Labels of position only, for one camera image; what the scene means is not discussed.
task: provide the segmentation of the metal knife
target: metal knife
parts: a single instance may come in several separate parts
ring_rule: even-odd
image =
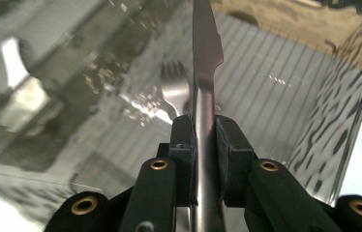
[[[194,0],[193,54],[196,153],[191,228],[199,232],[226,231],[214,123],[214,72],[223,63],[224,54],[208,0]]]

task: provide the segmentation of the plastic bin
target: plastic bin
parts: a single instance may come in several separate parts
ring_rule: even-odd
[[[163,62],[180,61],[193,76],[190,1],[94,1],[64,27],[51,16],[75,4],[52,4],[41,8],[42,27],[31,22],[14,35],[35,44],[23,35],[66,31],[40,54],[27,49],[30,75],[15,89],[0,80],[0,119],[22,118],[25,110],[12,111],[26,103],[17,93],[32,85],[46,95],[28,120],[0,124],[0,195],[42,223],[76,192],[112,197],[133,185],[169,140],[174,112],[161,94]],[[259,157],[282,162],[313,197],[333,203],[362,119],[362,4],[212,5],[225,54],[217,113],[238,123]],[[245,228],[238,214],[226,212],[228,231]]]

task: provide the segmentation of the fork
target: fork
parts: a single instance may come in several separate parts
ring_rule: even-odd
[[[190,99],[190,82],[180,61],[162,65],[161,91],[164,100],[174,108],[177,117],[183,115],[184,105]]]

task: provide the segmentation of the silver utensil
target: silver utensil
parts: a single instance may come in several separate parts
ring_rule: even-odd
[[[220,173],[215,147],[214,72],[224,61],[221,38],[208,0],[195,0],[193,12],[196,155],[192,231],[226,231],[220,204]]]
[[[184,105],[190,99],[190,83],[187,72],[180,61],[162,65],[161,90],[164,100],[178,116],[184,114]]]

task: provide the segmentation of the knife blade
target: knife blade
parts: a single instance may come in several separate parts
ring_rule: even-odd
[[[214,73],[223,63],[221,38],[208,0],[195,0],[193,11],[194,97],[196,133],[192,231],[226,231],[220,202],[216,150]]]

